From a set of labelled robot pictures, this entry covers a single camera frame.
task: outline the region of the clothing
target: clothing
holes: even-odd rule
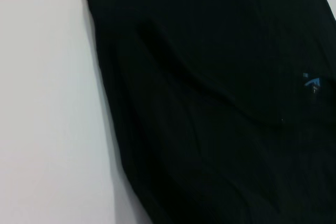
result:
[[[88,0],[122,165],[154,224],[335,223],[327,0]]]

